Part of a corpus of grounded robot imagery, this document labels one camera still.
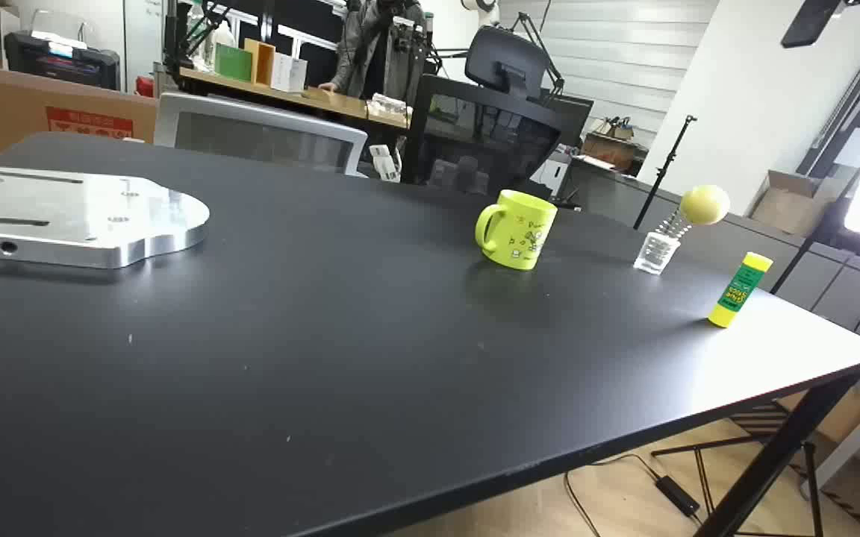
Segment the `green and yellow glue stick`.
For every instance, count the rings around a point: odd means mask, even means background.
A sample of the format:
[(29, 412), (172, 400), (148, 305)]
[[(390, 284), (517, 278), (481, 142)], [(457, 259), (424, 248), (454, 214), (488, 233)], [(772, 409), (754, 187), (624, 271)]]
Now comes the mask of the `green and yellow glue stick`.
[(739, 308), (748, 300), (748, 296), (759, 290), (769, 266), (769, 257), (747, 251), (721, 296), (711, 308), (708, 323), (717, 327), (727, 327)]

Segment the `yellow mug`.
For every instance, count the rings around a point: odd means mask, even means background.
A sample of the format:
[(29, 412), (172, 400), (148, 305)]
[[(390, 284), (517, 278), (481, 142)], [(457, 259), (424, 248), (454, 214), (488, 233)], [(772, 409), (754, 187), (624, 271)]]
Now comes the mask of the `yellow mug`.
[(535, 193), (503, 187), (476, 212), (473, 244), (512, 271), (535, 271), (557, 208)]

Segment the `black office chair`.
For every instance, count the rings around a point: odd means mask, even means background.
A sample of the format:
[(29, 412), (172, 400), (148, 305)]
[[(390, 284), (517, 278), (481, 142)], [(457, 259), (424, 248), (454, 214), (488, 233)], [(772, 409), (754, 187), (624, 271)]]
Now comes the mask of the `black office chair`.
[(424, 75), (403, 142), (403, 183), (488, 196), (517, 187), (551, 196), (535, 174), (576, 147), (587, 98), (544, 86), (550, 56), (500, 26), (473, 32), (466, 80)]

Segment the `wooden desk with clutter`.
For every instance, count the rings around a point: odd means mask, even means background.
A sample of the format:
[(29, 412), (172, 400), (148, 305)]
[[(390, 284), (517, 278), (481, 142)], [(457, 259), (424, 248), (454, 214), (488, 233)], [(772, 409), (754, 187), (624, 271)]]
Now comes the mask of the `wooden desk with clutter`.
[(370, 114), (361, 98), (326, 93), (317, 86), (299, 90), (299, 93), (281, 93), (281, 90), (272, 90), (261, 83), (236, 80), (236, 78), (223, 78), (223, 75), (200, 72), (200, 69), (181, 69), (179, 86), (188, 93), (236, 95), (236, 98), (246, 98), (246, 101), (306, 110), (317, 115), (336, 115), (347, 121), (364, 121), (364, 124), (375, 124), (375, 127), (393, 127), (393, 130), (409, 127), (409, 118), (399, 114)]

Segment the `small clear glass jar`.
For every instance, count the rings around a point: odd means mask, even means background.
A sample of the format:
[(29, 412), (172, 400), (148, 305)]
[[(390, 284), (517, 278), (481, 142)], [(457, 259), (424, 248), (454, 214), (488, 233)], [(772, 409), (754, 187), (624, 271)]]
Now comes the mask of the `small clear glass jar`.
[(645, 271), (645, 274), (659, 274), (671, 262), (678, 248), (681, 248), (681, 241), (675, 235), (648, 233), (636, 259), (632, 259), (632, 269)]

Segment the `pale yellow ball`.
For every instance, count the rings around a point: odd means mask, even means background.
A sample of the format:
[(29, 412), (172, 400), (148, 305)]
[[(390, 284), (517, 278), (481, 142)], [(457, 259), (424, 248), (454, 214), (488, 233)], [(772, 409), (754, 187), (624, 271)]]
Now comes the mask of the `pale yellow ball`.
[(727, 193), (717, 186), (693, 186), (678, 205), (681, 218), (693, 226), (712, 226), (727, 212)]

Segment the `grey monitor back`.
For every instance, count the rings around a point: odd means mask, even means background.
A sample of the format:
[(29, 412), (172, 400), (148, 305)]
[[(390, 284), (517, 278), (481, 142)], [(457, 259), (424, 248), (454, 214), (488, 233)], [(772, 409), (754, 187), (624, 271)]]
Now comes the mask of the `grey monitor back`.
[(284, 107), (160, 93), (152, 142), (355, 175), (366, 133)]

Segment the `black table leg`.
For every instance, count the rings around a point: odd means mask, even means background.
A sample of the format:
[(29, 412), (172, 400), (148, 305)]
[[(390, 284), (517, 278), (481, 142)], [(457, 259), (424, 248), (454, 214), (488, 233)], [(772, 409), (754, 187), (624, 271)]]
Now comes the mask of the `black table leg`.
[(839, 400), (860, 382), (860, 371), (839, 374), (805, 388), (803, 400), (787, 412), (781, 426), (730, 482), (720, 508), (702, 523), (696, 537), (733, 537), (748, 512), (760, 505), (790, 456), (808, 442), (818, 424), (839, 406)]

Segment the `brown cardboard box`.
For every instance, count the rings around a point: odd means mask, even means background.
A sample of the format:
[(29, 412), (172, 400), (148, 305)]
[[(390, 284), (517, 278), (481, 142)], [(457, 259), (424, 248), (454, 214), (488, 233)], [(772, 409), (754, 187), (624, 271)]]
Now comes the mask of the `brown cardboard box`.
[(154, 98), (0, 69), (0, 151), (29, 133), (154, 136)]

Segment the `black printer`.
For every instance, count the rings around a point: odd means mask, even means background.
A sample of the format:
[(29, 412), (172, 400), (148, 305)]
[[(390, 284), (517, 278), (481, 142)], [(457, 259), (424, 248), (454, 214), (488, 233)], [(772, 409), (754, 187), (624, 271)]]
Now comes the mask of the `black printer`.
[(118, 86), (118, 56), (114, 50), (55, 44), (29, 29), (5, 32), (2, 50), (12, 72), (103, 90)]

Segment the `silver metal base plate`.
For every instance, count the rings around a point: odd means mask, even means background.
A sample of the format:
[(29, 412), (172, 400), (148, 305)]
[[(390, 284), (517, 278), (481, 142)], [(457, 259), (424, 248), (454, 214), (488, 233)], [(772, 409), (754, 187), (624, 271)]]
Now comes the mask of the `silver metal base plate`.
[(0, 168), (0, 259), (124, 269), (203, 241), (209, 205), (146, 175)]

